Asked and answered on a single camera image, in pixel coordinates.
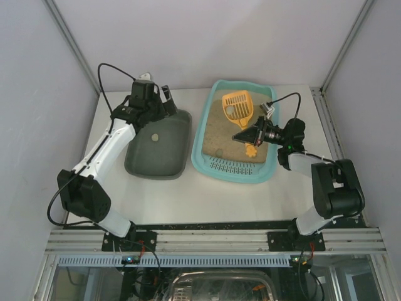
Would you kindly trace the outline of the teal litter box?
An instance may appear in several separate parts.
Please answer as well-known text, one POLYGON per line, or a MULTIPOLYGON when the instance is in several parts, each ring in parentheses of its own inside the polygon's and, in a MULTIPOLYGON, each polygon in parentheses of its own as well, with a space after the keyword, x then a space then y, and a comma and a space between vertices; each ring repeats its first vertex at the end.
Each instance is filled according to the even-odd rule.
POLYGON ((273 176, 277 165, 276 144, 267 142, 254 148, 251 144, 233 141, 242 130, 239 123, 226 117, 222 97, 246 90, 253 100, 253 116, 246 119, 254 124, 263 111, 259 106, 276 100, 272 86, 245 81, 219 80, 213 85, 197 128, 192 148, 193 166, 201 173, 223 181, 258 184, 273 176))

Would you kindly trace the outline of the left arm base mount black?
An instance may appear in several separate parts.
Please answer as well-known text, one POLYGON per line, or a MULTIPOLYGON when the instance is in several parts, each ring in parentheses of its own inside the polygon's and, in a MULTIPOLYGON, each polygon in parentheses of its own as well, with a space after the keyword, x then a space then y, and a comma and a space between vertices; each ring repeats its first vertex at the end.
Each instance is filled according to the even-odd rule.
POLYGON ((155 231, 136 230, 123 238, 117 237, 111 233, 105 233, 102 239, 102 251, 155 251, 156 244, 157 233, 155 231))

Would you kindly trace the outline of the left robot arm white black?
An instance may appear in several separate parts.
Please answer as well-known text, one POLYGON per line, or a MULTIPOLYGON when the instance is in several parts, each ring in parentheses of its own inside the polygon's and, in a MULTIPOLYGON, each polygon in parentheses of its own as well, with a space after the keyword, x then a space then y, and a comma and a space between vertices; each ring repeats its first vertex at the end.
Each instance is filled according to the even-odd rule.
POLYGON ((122 150, 148 124, 178 112, 167 85, 135 80, 130 95, 110 114, 110 124, 101 138, 72 170, 57 176, 64 210, 97 224, 106 232, 124 238, 134 223, 112 207, 103 182, 122 150))

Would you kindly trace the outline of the orange litter scoop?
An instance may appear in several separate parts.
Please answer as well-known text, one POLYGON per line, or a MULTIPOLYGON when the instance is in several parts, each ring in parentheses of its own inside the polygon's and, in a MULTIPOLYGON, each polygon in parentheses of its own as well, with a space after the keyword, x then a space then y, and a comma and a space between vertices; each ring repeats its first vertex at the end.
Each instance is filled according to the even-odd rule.
POLYGON ((241 130, 248 128, 248 123, 254 114, 254 105, 250 93, 247 90, 239 90, 225 94, 222 97, 222 108, 226 118, 240 127, 241 130), (231 115, 226 113, 227 107, 233 107, 231 115))

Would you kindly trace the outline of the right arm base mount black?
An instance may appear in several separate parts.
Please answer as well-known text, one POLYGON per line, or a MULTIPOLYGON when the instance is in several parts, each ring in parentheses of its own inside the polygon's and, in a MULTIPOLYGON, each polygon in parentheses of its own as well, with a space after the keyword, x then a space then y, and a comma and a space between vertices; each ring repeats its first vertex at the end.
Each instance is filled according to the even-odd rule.
POLYGON ((325 241, 321 233, 301 235, 297 229, 267 232, 269 251, 325 251, 325 241))

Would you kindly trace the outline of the grey plastic bin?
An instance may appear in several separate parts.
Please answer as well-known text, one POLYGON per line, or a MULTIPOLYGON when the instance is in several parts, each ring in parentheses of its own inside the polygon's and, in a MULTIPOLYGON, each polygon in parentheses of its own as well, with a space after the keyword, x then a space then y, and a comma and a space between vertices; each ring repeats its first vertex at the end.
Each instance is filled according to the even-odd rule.
POLYGON ((146 125, 128 145, 125 170, 145 179, 177 179, 185 169, 191 128, 192 116, 185 110, 146 125), (158 141, 152 141, 153 134, 158 141))

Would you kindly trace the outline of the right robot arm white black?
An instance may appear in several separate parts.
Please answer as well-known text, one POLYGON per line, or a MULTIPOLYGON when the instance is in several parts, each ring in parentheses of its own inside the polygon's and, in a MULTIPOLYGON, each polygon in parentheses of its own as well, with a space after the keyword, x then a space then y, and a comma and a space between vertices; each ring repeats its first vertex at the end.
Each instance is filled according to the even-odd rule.
POLYGON ((290 119, 280 128, 265 117, 234 134, 232 140, 259 147, 268 142, 280 146, 279 165, 288 171, 311 178, 313 205, 294 220, 289 232, 294 237, 311 236, 338 218, 358 216, 365 207, 365 197, 349 159, 334 161, 308 152, 304 145, 305 123, 290 119))

